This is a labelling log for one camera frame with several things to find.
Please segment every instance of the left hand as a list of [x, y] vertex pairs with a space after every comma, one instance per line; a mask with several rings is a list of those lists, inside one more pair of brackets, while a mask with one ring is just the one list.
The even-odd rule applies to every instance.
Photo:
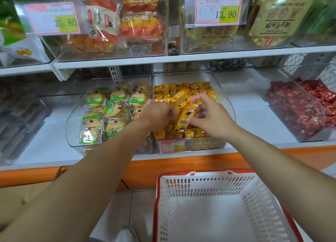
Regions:
[[166, 125], [176, 123], [177, 119], [178, 113], [173, 105], [149, 99], [138, 120], [147, 124], [150, 131], [160, 131]]

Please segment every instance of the left arm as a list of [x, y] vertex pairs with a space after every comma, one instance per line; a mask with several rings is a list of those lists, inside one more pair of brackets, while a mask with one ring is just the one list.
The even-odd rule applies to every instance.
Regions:
[[0, 235], [0, 241], [84, 241], [115, 193], [122, 175], [150, 131], [175, 122], [167, 103], [149, 100], [141, 117], [65, 172]]

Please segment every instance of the hand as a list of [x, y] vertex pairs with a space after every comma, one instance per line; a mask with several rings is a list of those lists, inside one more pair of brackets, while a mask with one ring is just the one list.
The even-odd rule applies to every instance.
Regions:
[[196, 109], [194, 117], [187, 117], [187, 123], [204, 129], [215, 138], [229, 141], [230, 136], [239, 130], [239, 126], [233, 121], [229, 113], [210, 96], [200, 93], [190, 99], [195, 103], [202, 100], [203, 103]]
[[138, 120], [148, 124], [150, 131], [160, 131], [166, 125], [176, 123], [177, 119], [173, 105], [149, 99]]

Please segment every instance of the right arm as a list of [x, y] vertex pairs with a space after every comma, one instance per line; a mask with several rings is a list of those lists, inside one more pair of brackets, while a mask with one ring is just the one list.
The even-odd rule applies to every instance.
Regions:
[[313, 241], [336, 241], [336, 179], [244, 130], [206, 94], [197, 100], [203, 103], [187, 122], [237, 149]]

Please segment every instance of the white shelf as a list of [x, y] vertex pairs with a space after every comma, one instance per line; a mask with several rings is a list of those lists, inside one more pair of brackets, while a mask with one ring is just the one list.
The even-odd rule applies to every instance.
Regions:
[[[268, 88], [270, 79], [281, 80], [282, 75], [257, 73], [254, 69], [245, 69], [244, 72], [216, 73], [215, 75], [233, 105], [237, 124], [244, 129], [280, 149], [336, 145], [336, 141], [299, 143], [269, 108], [268, 103], [263, 100], [264, 91]], [[78, 97], [78, 95], [44, 97], [43, 101], [52, 109], [51, 116], [45, 119], [44, 125], [25, 151], [11, 165], [2, 166], [0, 170], [74, 165], [81, 160], [82, 155], [71, 148], [65, 138], [65, 121]], [[224, 149], [136, 155], [132, 160], [234, 152], [237, 152], [236, 149], [227, 144]]]
[[0, 76], [30, 74], [46, 71], [52, 71], [50, 64], [26, 65], [20, 67], [0, 68]]
[[76, 68], [107, 67], [107, 66], [119, 66], [119, 65], [204, 61], [204, 60], [216, 60], [216, 59], [277, 56], [277, 55], [306, 54], [306, 53], [325, 53], [325, 52], [336, 52], [336, 45], [304, 47], [304, 48], [258, 49], [258, 50], [232, 51], [221, 53], [190, 54], [181, 56], [134, 57], [134, 58], [89, 60], [89, 61], [77, 61], [77, 62], [55, 62], [54, 65], [57, 69], [76, 69]]

